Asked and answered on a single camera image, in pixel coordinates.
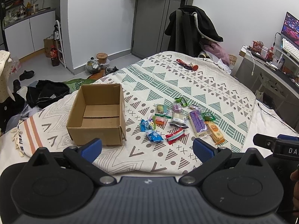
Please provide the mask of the person's right hand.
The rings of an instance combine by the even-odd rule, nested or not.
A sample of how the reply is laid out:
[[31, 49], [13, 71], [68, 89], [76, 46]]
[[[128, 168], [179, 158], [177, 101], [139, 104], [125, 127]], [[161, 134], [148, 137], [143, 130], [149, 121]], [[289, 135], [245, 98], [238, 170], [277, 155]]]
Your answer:
[[293, 205], [294, 205], [294, 210], [293, 210], [293, 215], [298, 217], [298, 210], [299, 210], [299, 172], [298, 169], [294, 171], [290, 179], [295, 182], [295, 186], [293, 189]]

